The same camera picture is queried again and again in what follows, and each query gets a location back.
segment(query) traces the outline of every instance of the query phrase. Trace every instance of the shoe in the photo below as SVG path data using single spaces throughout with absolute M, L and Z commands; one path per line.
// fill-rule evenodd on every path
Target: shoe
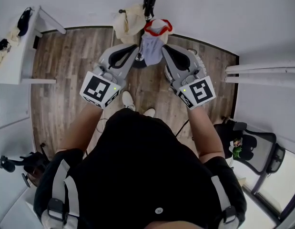
M 128 91 L 124 91 L 122 94 L 122 102 L 125 106 L 125 108 L 131 109 L 133 111 L 136 111 L 136 107 L 133 104 L 132 96 Z
M 155 116 L 155 113 L 156 113 L 155 109 L 150 108 L 150 109 L 146 110 L 143 115 L 153 118 Z

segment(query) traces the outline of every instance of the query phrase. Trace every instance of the table leg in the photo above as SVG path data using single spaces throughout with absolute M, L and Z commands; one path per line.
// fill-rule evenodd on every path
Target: table leg
M 36 36 L 38 36 L 39 38 L 41 38 L 42 37 L 42 34 L 38 31 L 38 30 L 34 30 L 34 34 L 36 35 Z
M 47 14 L 45 11 L 42 10 L 42 8 L 39 10 L 39 16 L 45 20 L 47 23 L 49 23 L 51 26 L 53 26 L 55 29 L 57 29 L 60 33 L 66 34 L 65 28 L 63 28 L 55 19 L 53 19 L 49 14 Z

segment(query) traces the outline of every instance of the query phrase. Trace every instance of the white pipe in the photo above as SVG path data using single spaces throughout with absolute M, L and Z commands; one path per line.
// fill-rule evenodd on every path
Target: white pipe
M 295 73 L 295 68 L 271 68 L 271 69 L 253 69 L 242 71 L 228 71 L 227 74 L 251 74 L 251 73 Z
M 242 77 L 226 77 L 225 82 L 228 83 L 246 83 L 246 84 L 258 84 L 269 86 L 282 86 L 295 88 L 295 80 L 278 80 L 269 77 L 265 78 L 250 78 L 249 76 Z
M 255 63 L 255 64 L 240 64 L 229 66 L 226 68 L 228 71 L 242 71 L 253 69 L 269 69 L 269 68 L 295 68 L 295 60 L 288 60 L 282 62 L 268 62 L 268 63 Z

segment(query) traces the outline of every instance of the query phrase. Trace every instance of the gray cloth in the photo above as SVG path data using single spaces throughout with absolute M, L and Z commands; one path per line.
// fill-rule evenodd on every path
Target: gray cloth
M 142 44 L 140 47 L 140 53 L 144 56 L 147 66 L 158 64 L 162 58 L 162 46 L 164 42 L 159 37 L 144 34 L 142 36 Z

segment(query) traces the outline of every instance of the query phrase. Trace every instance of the beige cloth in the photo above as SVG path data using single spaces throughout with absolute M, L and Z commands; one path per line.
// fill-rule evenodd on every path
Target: beige cloth
M 0 51 L 0 64 L 3 60 L 3 58 L 8 54 L 11 47 L 17 47 L 20 43 L 20 36 L 18 36 L 18 33 L 20 30 L 17 26 L 15 26 L 6 37 L 6 40 L 9 42 L 8 47 Z
M 6 36 L 6 40 L 8 40 L 12 47 L 17 47 L 20 43 L 20 36 L 18 36 L 19 32 L 20 30 L 15 26 Z
M 0 64 L 3 60 L 3 58 L 8 54 L 8 52 L 10 51 L 10 44 L 8 44 L 8 47 L 7 48 L 4 48 L 3 50 L 0 51 Z
M 125 13 L 119 13 L 116 16 L 113 29 L 117 39 L 121 39 L 123 43 L 135 43 L 135 35 L 146 24 L 144 10 L 142 5 L 135 4 L 125 11 Z

